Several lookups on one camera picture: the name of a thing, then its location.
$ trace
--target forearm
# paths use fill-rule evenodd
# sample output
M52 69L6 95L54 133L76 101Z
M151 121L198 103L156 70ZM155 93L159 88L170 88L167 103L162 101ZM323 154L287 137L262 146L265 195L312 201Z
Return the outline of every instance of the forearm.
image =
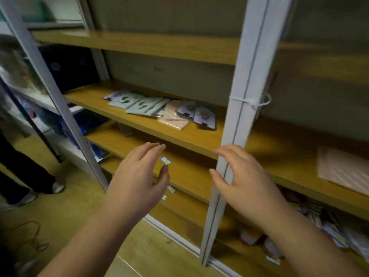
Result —
M303 215L287 205L274 210L264 231L300 276L366 276Z
M103 210L90 219L39 276L104 276L135 225L129 218L119 220L114 215Z

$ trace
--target gray wall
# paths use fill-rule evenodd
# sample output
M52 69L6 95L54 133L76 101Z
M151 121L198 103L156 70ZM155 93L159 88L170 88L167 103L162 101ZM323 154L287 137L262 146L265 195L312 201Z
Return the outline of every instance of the gray wall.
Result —
M108 31L239 36L247 0L89 0ZM369 40L369 0L300 0L286 39ZM140 86L226 106L234 68L189 60L105 52L112 76ZM367 87L279 76L263 115L369 141Z

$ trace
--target black cable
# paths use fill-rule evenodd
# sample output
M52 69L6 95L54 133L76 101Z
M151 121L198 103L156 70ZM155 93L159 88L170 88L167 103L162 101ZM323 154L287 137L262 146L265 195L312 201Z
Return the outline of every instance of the black cable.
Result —
M16 253L20 251L20 249L30 243L32 247L34 247L36 249L36 251L38 251L39 253L45 251L50 243L42 243L40 244L38 241L37 241L37 236L38 234L40 233L40 229L41 229L41 224L38 222L38 221L35 221L35 220L30 220L30 221L27 221L25 223L22 223L14 228L10 228L10 229L2 229L2 231L6 231L6 232L11 232L11 231L14 231L18 228L21 228L22 226L25 226L26 224L29 224L29 223L35 223L37 225L37 230L36 230L36 233L34 234L33 238L29 239L29 240L26 240L24 241L20 246L19 248L16 250Z

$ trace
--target hand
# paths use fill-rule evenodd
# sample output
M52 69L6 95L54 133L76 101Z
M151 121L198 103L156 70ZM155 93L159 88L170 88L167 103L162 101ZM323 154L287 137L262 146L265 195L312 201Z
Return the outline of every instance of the hand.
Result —
M104 209L115 219L134 225L161 200L169 184L168 165L154 184L153 169L165 145L147 142L134 148L120 163L109 184Z
M276 212L288 204L277 186L250 154L236 145L226 145L214 151L225 158L233 172L232 185L210 169L214 185L225 200L240 214L264 228Z

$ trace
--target right hand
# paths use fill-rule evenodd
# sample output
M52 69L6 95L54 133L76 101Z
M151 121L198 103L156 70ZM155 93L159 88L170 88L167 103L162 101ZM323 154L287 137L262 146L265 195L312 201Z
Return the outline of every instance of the right hand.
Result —
M226 145L214 152L229 163L232 185L218 171L210 169L214 185L225 200L240 214L264 228L271 216L288 206L277 186L250 154L237 145Z

